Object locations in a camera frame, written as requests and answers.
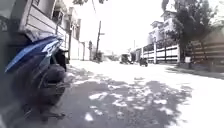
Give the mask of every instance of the blue motorcycle fairing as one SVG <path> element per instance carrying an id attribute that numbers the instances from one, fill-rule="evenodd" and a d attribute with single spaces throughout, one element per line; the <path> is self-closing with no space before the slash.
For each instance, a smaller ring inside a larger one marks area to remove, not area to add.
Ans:
<path id="1" fill-rule="evenodd" d="M 25 47 L 21 50 L 13 60 L 7 65 L 5 69 L 5 73 L 7 73 L 10 69 L 16 66 L 22 59 L 24 59 L 27 55 L 33 56 L 37 54 L 45 54 L 46 57 L 50 56 L 57 48 L 59 48 L 61 44 L 61 40 L 57 37 L 47 37 L 42 40 L 35 41 L 31 45 Z"/>

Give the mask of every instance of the motorcycle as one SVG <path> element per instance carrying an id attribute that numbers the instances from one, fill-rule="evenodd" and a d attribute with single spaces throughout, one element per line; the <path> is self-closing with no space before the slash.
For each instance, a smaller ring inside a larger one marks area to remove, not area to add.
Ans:
<path id="1" fill-rule="evenodd" d="M 12 90 L 21 103 L 25 117 L 38 113 L 43 121 L 62 119 L 64 114 L 50 112 L 70 82 L 66 82 L 66 57 L 60 48 L 63 40 L 50 33 L 26 31 L 22 50 L 5 69 L 12 75 Z"/>

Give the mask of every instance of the street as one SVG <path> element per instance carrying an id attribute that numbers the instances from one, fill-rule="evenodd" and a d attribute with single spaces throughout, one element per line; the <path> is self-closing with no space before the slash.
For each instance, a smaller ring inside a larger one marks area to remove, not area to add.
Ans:
<path id="1" fill-rule="evenodd" d="M 19 128 L 223 128 L 223 80 L 173 66 L 72 62 L 73 84 L 47 124 Z"/>

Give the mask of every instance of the curb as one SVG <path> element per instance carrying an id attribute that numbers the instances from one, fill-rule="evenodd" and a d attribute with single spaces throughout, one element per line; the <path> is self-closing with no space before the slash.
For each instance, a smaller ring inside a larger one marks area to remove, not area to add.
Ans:
<path id="1" fill-rule="evenodd" d="M 222 73 L 214 73 L 214 72 L 207 72 L 207 71 L 196 71 L 196 70 L 183 69 L 183 68 L 177 68 L 177 67 L 167 68 L 167 70 L 224 80 L 224 74 L 222 74 Z"/>

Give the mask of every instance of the sky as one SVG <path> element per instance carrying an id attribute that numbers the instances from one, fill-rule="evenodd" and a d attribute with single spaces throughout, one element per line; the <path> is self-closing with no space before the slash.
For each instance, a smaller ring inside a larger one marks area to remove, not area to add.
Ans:
<path id="1" fill-rule="evenodd" d="M 219 0 L 209 0 L 214 6 Z M 102 21 L 101 32 L 105 35 L 100 38 L 101 51 L 114 53 L 126 52 L 129 48 L 147 45 L 148 33 L 151 23 L 155 20 L 162 21 L 162 0 L 108 0 L 99 4 L 92 0 L 83 6 L 75 6 L 78 17 L 82 19 L 82 41 L 91 40 L 96 44 L 99 21 Z"/>

